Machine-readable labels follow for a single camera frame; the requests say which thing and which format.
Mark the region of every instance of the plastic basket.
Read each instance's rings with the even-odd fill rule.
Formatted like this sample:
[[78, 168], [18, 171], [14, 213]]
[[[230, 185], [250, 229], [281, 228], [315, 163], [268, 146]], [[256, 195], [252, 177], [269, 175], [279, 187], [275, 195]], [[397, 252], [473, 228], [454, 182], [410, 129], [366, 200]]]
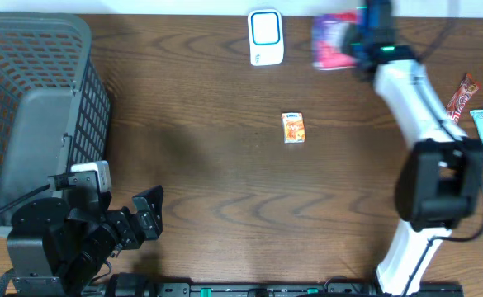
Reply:
[[102, 159], [111, 106], [90, 49], [76, 16], [0, 13], [0, 208], [73, 163]]

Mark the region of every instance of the white rectangular gadget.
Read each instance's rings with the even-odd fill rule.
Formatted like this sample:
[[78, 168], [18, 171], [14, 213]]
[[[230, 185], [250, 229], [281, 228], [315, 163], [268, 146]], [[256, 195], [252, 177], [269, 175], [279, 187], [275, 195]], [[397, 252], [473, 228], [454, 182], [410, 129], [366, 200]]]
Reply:
[[249, 14], [250, 63], [274, 65], [283, 61], [282, 15], [275, 9]]

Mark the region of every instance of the white backdrop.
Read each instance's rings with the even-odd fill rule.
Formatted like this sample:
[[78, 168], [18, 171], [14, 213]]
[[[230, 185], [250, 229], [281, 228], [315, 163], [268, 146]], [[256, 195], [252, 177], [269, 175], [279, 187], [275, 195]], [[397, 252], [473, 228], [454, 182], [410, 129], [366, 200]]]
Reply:
[[[393, 0], [401, 17], [447, 17], [449, 2], [458, 3], [457, 17], [483, 17], [483, 0]], [[362, 0], [0, 0], [0, 11], [71, 13], [144, 13], [247, 15], [274, 7], [286, 16], [312, 16], [360, 6]]]

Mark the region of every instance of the wooden table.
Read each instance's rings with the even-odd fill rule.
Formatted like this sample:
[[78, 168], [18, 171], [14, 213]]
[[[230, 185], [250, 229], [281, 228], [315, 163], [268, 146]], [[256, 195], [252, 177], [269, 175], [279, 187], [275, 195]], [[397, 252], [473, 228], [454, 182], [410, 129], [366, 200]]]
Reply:
[[[385, 256], [407, 150], [371, 85], [351, 70], [313, 69], [311, 18], [284, 18], [285, 59], [266, 68], [249, 63], [242, 16], [83, 18], [113, 96], [111, 207], [133, 207], [135, 193], [157, 184], [165, 190], [162, 237], [111, 260], [114, 272], [322, 282], [367, 277]], [[445, 24], [398, 21], [418, 52]], [[460, 122], [476, 137], [468, 111], [483, 108], [483, 20], [460, 20], [426, 65], [445, 104], [465, 72], [481, 82]], [[286, 111], [303, 113], [304, 144], [283, 143]], [[455, 233], [473, 232], [479, 215]], [[0, 238], [0, 275], [10, 267]], [[467, 296], [483, 296], [483, 238], [444, 243], [424, 279], [460, 281]]]

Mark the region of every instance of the small orange box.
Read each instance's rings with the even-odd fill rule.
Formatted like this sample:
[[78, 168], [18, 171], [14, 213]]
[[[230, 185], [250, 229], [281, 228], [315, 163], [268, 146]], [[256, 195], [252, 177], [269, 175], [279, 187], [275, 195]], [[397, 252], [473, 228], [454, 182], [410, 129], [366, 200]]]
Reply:
[[282, 114], [285, 143], [294, 144], [305, 141], [304, 118], [301, 112], [288, 112]]

